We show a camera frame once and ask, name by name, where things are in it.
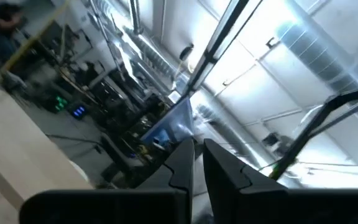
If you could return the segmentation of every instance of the black metal frame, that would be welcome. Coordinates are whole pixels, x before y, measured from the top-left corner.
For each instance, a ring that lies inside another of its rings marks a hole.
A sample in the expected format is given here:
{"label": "black metal frame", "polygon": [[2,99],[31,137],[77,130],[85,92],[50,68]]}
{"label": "black metal frame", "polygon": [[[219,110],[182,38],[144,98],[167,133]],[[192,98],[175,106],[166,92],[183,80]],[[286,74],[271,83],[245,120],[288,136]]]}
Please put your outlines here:
{"label": "black metal frame", "polygon": [[235,23],[238,22],[243,10],[246,8],[248,1],[249,0],[232,0],[229,3],[204,51],[204,54],[196,66],[192,78],[186,86],[186,90],[181,97],[181,100],[198,90],[199,84],[204,81],[218,60],[226,52],[227,48],[229,48],[233,40],[238,36],[242,27],[248,22],[250,16],[246,18],[243,25],[236,27],[236,30],[233,28]]}
{"label": "black metal frame", "polygon": [[290,146],[288,152],[277,162],[277,165],[269,177],[278,180],[286,169],[294,163],[306,143],[315,136],[313,132],[316,128],[318,128],[333,111],[355,100],[358,100],[358,90],[348,91],[328,98],[316,116],[313,117],[307,127]]}

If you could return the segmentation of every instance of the ceiling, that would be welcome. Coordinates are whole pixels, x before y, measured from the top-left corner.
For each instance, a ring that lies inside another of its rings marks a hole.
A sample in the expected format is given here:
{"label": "ceiling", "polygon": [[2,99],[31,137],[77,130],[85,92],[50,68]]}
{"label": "ceiling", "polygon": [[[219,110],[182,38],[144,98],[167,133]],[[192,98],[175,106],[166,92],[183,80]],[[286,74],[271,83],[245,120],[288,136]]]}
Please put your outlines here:
{"label": "ceiling", "polygon": [[[152,31],[154,39],[175,58],[187,45],[194,44],[190,63],[196,63],[229,0],[139,2],[141,21]],[[273,49],[266,46],[274,36],[272,29],[278,16],[269,9],[271,2],[266,0],[261,4],[206,79],[216,99],[259,141],[271,131],[296,136],[307,111],[334,94],[284,45],[278,44]],[[257,3],[250,1],[247,10]],[[297,0],[297,3],[358,62],[358,1]],[[340,108],[335,114],[346,108]],[[351,116],[315,137],[299,155],[299,160],[350,165],[299,165],[294,169],[314,168],[312,174],[305,172],[304,176],[297,177],[305,185],[358,187],[358,117]]]}

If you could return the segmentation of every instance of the equipment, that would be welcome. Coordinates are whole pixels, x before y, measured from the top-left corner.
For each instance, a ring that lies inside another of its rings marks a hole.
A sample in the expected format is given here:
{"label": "equipment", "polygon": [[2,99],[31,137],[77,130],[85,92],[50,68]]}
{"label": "equipment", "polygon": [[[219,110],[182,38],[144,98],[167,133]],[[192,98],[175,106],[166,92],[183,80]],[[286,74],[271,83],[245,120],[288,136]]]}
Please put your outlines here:
{"label": "equipment", "polygon": [[[36,195],[20,223],[191,223],[194,153],[193,142],[183,141],[136,189]],[[358,223],[358,190],[287,189],[210,139],[203,160],[217,224]]]}
{"label": "equipment", "polygon": [[71,109],[70,114],[75,119],[82,120],[88,114],[88,110],[85,108],[85,105],[78,104]]}

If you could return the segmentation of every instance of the desk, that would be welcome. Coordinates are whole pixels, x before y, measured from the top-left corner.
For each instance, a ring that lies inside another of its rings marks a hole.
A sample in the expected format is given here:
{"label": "desk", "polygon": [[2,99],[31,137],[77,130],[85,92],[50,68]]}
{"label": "desk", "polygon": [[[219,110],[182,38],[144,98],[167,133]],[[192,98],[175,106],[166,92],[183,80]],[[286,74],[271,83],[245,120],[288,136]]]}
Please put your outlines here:
{"label": "desk", "polygon": [[0,90],[0,192],[16,209],[50,189],[92,189],[22,108]]}

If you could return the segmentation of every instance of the person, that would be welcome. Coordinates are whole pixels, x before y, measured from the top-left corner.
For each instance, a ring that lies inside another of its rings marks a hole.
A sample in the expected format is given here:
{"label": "person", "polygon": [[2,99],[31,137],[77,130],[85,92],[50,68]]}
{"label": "person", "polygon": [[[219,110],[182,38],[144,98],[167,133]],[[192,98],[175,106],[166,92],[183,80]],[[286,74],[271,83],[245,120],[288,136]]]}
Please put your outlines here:
{"label": "person", "polygon": [[18,4],[0,3],[0,61],[8,61],[17,47],[12,38],[19,26],[23,13]]}

